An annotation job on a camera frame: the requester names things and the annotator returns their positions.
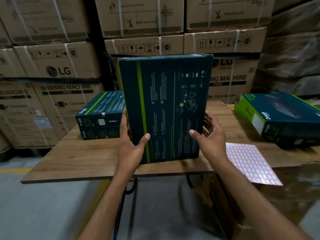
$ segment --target person's left hand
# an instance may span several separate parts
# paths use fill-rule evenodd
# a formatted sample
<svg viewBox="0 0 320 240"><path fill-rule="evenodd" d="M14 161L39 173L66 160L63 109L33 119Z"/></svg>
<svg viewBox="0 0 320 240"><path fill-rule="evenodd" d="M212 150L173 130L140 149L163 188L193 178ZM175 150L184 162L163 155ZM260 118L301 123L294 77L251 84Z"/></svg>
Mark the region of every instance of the person's left hand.
<svg viewBox="0 0 320 240"><path fill-rule="evenodd" d="M128 135L127 113L126 110L124 110L120 124L120 140L118 145L116 174L125 176L127 180L131 179L142 160L144 147L148 143L149 139L150 134L146 133L140 139L137 146L133 145Z"/></svg>

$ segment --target yellow floor line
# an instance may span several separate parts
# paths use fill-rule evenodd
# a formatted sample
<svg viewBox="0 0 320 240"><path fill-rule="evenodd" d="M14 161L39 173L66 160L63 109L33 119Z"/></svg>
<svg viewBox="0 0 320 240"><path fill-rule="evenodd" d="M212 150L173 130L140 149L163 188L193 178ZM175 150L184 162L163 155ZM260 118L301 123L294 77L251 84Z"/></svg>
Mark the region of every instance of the yellow floor line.
<svg viewBox="0 0 320 240"><path fill-rule="evenodd" d="M86 212L83 214L82 216L82 220L78 226L77 231L75 232L72 240L76 240L79 238L80 234L82 233L83 229L85 228L85 226L87 225L87 223L89 222L92 214L94 213L94 210L97 208L101 197L103 196L104 192L106 191L106 189L108 188L110 184L110 180L109 179L104 179L101 180L98 189L94 195L94 197L92 198L88 209L86 210Z"/></svg>
<svg viewBox="0 0 320 240"><path fill-rule="evenodd" d="M0 169L0 173L27 173L32 168L3 168Z"/></svg>

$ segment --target white shipping label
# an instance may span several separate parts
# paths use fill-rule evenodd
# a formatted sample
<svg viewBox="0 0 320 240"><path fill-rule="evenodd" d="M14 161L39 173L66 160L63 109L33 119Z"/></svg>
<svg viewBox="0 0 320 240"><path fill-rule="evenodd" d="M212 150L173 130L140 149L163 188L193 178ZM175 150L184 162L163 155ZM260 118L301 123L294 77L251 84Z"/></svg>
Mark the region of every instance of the white shipping label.
<svg viewBox="0 0 320 240"><path fill-rule="evenodd" d="M53 128L48 117L36 118L36 119L34 119L34 122L36 123L38 128L41 129L41 130L42 129L52 129Z"/></svg>
<svg viewBox="0 0 320 240"><path fill-rule="evenodd" d="M253 116L252 125L254 126L254 128L256 128L257 132L261 135L264 127L264 122L256 113Z"/></svg>

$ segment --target sheet of paper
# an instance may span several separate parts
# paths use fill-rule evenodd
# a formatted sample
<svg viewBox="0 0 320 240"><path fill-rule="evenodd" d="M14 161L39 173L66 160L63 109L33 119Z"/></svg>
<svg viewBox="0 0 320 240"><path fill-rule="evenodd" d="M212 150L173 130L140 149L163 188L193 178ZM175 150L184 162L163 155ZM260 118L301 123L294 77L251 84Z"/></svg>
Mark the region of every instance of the sheet of paper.
<svg viewBox="0 0 320 240"><path fill-rule="evenodd" d="M226 153L250 182L283 185L255 145L226 143Z"/></svg>

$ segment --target hand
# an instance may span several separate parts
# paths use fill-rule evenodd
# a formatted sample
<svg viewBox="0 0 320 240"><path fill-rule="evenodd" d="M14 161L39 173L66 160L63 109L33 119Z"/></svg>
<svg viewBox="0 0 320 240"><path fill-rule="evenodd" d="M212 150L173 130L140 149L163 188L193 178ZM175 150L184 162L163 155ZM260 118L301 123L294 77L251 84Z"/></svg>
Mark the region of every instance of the hand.
<svg viewBox="0 0 320 240"><path fill-rule="evenodd" d="M193 129L189 131L189 134L198 142L204 157L209 161L212 169L217 170L221 165L231 163L226 152L226 136L218 119L205 111L203 125L208 130L202 129L205 137Z"/></svg>
<svg viewBox="0 0 320 240"><path fill-rule="evenodd" d="M150 134L146 133L141 138L137 146L132 144L128 136L127 113L126 110L124 110L120 124L120 140L118 146L118 162L115 171L116 174L126 177L127 180L131 179L142 160L144 147L148 143L149 139Z"/></svg>

